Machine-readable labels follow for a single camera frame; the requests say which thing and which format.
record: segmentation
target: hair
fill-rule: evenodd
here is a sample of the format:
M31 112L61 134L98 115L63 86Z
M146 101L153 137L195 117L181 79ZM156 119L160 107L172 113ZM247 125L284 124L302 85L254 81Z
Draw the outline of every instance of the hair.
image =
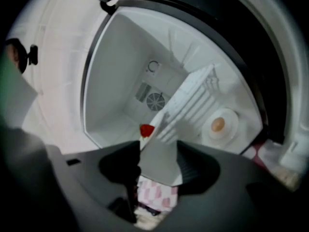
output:
M24 73L28 63L28 55L24 46L21 44L19 39L13 38L5 41L5 45L13 45L18 52L19 65L18 68L21 73Z

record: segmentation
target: gray surface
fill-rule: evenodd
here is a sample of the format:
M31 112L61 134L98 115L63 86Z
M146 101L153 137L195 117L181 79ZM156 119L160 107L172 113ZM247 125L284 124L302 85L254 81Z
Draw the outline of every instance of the gray surface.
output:
M152 138L140 153L141 175L155 182L173 186L181 174L176 162L176 142L170 145Z
M248 159L202 145L189 146L218 161L221 167L219 179L200 195L182 196L177 207L154 231L248 231L262 221L246 190L247 184L264 183L278 198L289 194L268 172ZM97 202L95 194L89 192L103 188L101 195L106 201L108 198L112 201L114 194L110 193L114 190L113 183L101 178L101 183L82 187L57 149L49 149L49 155L59 185L82 231L137 231L137 228L104 208Z

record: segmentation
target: air vent grille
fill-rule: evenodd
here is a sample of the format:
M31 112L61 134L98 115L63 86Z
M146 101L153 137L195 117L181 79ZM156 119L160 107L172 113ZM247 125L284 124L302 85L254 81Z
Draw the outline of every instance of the air vent grille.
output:
M165 100L162 94L152 93L147 97L147 106L152 111L160 111L165 106Z
M135 95L135 98L140 102L144 102L150 90L151 90L150 85L148 85L147 83L141 83L139 90Z

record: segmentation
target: plate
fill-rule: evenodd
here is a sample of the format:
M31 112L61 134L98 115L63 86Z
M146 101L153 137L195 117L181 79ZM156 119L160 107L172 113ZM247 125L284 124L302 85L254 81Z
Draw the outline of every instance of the plate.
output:
M211 131L211 125L216 118L222 117L225 120L225 130L217 133ZM239 125L238 115L229 108L221 108L214 112L202 127L202 144L223 147L228 144L236 135Z

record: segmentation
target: egg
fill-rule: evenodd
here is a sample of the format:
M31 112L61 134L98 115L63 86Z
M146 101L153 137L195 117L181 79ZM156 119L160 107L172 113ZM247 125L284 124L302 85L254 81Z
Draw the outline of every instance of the egg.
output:
M222 117L214 119L214 121L211 124L211 130L213 132L219 132L221 131L225 126L225 120Z

